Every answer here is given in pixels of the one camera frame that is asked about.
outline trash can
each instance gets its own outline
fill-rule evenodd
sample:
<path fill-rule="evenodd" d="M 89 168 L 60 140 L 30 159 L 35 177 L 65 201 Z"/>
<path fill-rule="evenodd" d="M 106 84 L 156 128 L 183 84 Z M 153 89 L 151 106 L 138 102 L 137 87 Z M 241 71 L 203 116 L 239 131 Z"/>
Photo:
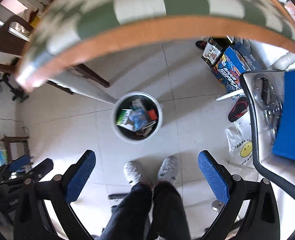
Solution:
<path fill-rule="evenodd" d="M 139 136 L 135 132 L 130 131 L 116 124 L 121 111 L 123 109 L 129 109 L 129 106 L 132 105 L 132 101 L 138 98 L 142 100 L 142 102 L 144 103 L 144 105 L 146 106 L 148 110 L 153 109 L 156 115 L 158 116 L 158 119 L 155 120 L 156 123 L 153 125 L 152 130 L 149 132 L 149 134 L 146 137 Z M 139 91 L 131 92 L 122 96 L 116 102 L 113 109 L 112 117 L 111 117 L 112 128 L 115 134 L 119 138 L 130 143 L 142 143 L 152 138 L 157 133 L 159 128 L 162 126 L 162 121 L 163 121 L 162 108 L 160 104 L 158 103 L 158 101 L 151 95 L 144 92 L 139 92 Z"/>

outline white tile floor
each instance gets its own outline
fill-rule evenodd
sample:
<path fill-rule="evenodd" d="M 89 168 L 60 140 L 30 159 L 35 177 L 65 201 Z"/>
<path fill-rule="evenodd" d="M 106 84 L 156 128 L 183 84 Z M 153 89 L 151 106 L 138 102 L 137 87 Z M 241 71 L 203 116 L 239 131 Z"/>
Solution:
<path fill-rule="evenodd" d="M 201 60 L 195 41 L 168 42 L 135 48 L 95 59 L 87 64 L 111 82 L 104 89 L 115 98 L 140 90 L 163 105 L 164 121 L 156 136 L 143 144 L 119 139 L 110 124 L 112 105 L 78 94 L 69 95 L 48 84 L 36 89 L 22 104 L 22 119 L 30 130 L 34 162 L 54 161 L 51 179 L 75 163 L 85 150 L 96 153 L 97 163 L 79 199 L 72 203 L 91 234 L 99 235 L 110 218 L 108 194 L 129 192 L 123 166 L 139 160 L 155 181 L 163 159 L 181 160 L 176 187 L 183 197 L 192 237 L 201 236 L 215 219 L 214 194 L 197 165 L 198 153 L 207 149 L 219 163 L 246 179 L 257 173 L 237 171 L 226 164 L 229 158 L 225 129 L 235 102 L 215 98 L 225 89 Z M 53 210 L 49 213 L 54 218 Z"/>

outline red and black slipper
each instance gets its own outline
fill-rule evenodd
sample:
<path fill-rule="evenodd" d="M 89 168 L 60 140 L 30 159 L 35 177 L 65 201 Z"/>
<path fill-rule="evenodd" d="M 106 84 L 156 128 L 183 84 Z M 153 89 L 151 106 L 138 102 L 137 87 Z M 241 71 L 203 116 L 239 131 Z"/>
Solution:
<path fill-rule="evenodd" d="M 195 43 L 195 46 L 198 47 L 199 49 L 204 50 L 206 46 L 207 41 L 197 41 Z"/>
<path fill-rule="evenodd" d="M 228 114 L 228 120 L 230 122 L 235 122 L 242 115 L 246 113 L 247 107 L 249 106 L 249 102 L 246 97 L 241 97 L 236 102 L 235 106 L 232 108 L 230 113 Z"/>

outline bag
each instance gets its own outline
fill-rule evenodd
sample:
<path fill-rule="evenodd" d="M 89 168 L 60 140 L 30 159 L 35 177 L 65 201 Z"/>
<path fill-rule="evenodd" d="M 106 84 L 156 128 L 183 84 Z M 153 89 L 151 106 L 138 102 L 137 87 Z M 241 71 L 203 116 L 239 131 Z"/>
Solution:
<path fill-rule="evenodd" d="M 252 132 L 249 112 L 225 131 L 231 162 L 253 167 Z"/>

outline cable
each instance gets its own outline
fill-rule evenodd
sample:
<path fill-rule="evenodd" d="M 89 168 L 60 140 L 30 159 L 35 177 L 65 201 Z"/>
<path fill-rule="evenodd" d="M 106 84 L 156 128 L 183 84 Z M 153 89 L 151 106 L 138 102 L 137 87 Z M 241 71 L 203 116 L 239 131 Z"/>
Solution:
<path fill-rule="evenodd" d="M 0 120 L 22 122 L 24 124 L 23 121 L 17 121 L 17 120 L 14 120 L 14 119 L 3 119 L 3 118 L 0 118 Z"/>
<path fill-rule="evenodd" d="M 29 128 L 27 128 L 24 124 L 23 121 L 17 121 L 17 120 L 14 120 L 14 119 L 3 119 L 3 118 L 0 118 L 0 120 L 4 120 L 4 121 L 14 121 L 14 122 L 22 122 L 23 123 L 23 126 L 21 127 L 23 129 L 23 132 L 26 136 L 30 136 L 30 130 Z"/>

